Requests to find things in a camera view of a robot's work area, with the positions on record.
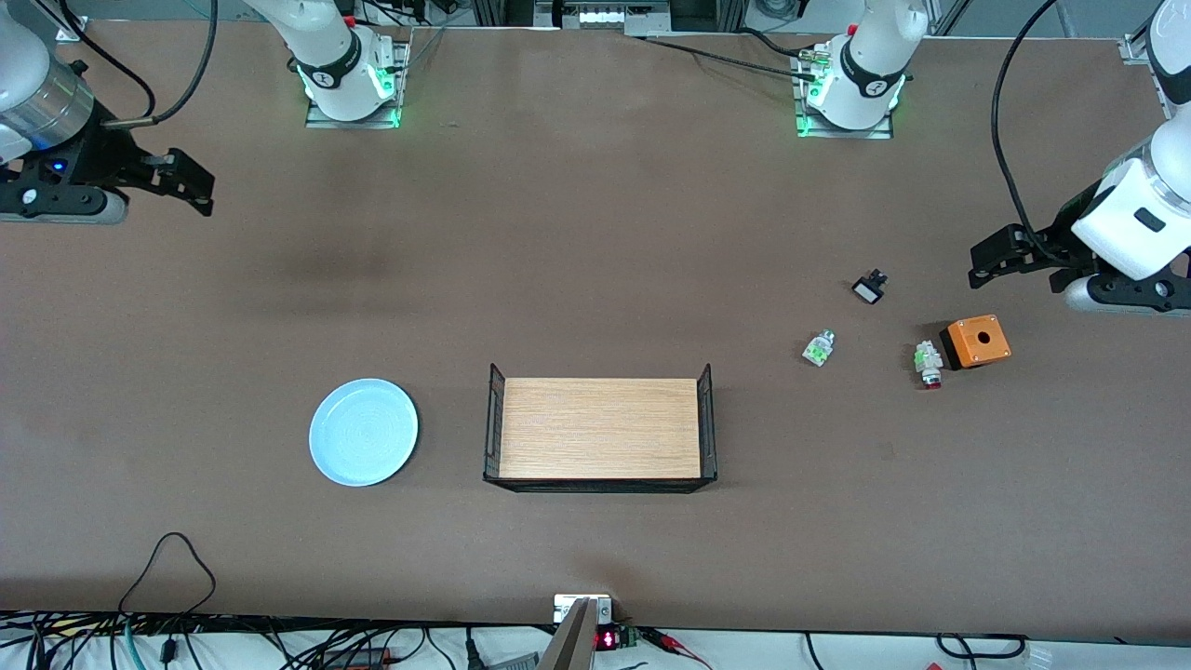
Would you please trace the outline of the red push button switch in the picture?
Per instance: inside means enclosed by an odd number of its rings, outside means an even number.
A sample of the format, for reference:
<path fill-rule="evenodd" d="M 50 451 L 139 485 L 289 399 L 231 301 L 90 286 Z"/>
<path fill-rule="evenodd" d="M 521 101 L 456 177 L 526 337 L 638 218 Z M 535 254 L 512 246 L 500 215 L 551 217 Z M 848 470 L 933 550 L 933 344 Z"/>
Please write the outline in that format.
<path fill-rule="evenodd" d="M 918 372 L 919 381 L 925 390 L 937 390 L 942 386 L 942 369 L 944 369 L 944 363 L 942 356 L 935 347 L 931 340 L 919 342 L 916 344 L 913 356 L 913 367 L 916 372 Z"/>

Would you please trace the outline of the orange box with round hole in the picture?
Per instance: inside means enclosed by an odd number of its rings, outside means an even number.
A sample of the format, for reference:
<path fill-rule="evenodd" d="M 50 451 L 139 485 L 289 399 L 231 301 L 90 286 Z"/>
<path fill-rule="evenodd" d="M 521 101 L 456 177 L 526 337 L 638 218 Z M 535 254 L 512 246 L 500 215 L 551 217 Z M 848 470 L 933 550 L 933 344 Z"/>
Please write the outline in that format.
<path fill-rule="evenodd" d="M 1000 321 L 994 315 L 969 317 L 940 331 L 944 364 L 950 370 L 977 369 L 1012 356 Z"/>

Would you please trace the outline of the red test lead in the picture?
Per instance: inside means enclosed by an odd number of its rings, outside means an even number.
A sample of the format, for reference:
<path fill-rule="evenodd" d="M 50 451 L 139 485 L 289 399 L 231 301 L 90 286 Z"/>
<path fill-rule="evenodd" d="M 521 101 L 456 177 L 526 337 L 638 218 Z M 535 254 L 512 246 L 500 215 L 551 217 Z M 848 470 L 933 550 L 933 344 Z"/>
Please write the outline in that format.
<path fill-rule="evenodd" d="M 651 627 L 638 627 L 637 632 L 643 640 L 656 646 L 656 649 L 665 651 L 666 653 L 693 660 L 700 664 L 705 670 L 715 670 L 707 660 L 703 659 L 693 651 L 690 651 L 690 649 L 686 649 L 685 645 L 676 640 L 676 637 L 666 635 L 666 633 L 660 630 Z"/>

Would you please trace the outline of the silver metal bracket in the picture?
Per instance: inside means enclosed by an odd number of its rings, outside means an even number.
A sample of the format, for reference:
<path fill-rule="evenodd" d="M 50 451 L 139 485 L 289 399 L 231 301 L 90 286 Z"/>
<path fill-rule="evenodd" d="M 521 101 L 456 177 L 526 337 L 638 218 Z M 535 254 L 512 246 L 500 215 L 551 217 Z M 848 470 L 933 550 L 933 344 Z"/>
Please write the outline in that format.
<path fill-rule="evenodd" d="M 607 624 L 612 624 L 615 602 L 613 597 L 607 594 L 554 594 L 554 624 L 562 624 L 565 618 L 569 615 L 570 607 L 573 607 L 579 599 L 590 599 L 590 601 L 596 602 L 596 624 L 598 624 L 598 626 L 607 626 Z"/>

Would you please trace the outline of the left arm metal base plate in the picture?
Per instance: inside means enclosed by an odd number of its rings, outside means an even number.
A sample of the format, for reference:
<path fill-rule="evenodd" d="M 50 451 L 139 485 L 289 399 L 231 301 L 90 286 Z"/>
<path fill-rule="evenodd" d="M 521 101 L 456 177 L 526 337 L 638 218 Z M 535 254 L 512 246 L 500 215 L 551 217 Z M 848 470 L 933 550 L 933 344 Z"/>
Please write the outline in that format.
<path fill-rule="evenodd" d="M 838 49 L 819 43 L 792 57 L 796 130 L 810 139 L 888 140 L 905 76 L 858 87 L 838 71 Z"/>

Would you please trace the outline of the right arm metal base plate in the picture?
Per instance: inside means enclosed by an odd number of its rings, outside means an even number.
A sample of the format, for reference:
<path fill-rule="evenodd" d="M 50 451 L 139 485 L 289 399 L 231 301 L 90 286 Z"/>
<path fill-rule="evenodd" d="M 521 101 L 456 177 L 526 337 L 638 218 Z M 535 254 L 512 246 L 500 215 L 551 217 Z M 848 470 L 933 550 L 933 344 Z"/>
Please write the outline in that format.
<path fill-rule="evenodd" d="M 310 99 L 307 127 L 397 129 L 409 70 L 409 43 L 353 29 L 353 46 L 324 67 L 299 63 Z"/>

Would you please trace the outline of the light blue round plate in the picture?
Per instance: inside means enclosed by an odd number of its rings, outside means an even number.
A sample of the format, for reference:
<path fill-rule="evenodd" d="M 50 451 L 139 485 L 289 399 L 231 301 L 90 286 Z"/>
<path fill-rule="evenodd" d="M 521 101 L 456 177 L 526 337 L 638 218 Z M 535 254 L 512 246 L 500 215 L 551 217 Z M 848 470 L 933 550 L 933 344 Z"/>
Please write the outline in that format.
<path fill-rule="evenodd" d="M 420 414 L 409 392 L 386 378 L 354 378 L 314 409 L 308 452 L 316 470 L 349 488 L 378 486 L 400 472 L 420 442 Z"/>

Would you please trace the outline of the grey metal mounting bar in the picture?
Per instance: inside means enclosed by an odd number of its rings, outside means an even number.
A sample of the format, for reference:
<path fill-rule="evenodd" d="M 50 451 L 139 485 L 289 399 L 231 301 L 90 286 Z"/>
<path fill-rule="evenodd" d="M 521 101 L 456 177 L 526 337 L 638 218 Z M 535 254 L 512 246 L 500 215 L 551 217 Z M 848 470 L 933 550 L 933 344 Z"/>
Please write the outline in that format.
<path fill-rule="evenodd" d="M 553 632 L 535 670 L 592 670 L 596 639 L 596 602 L 579 599 Z"/>

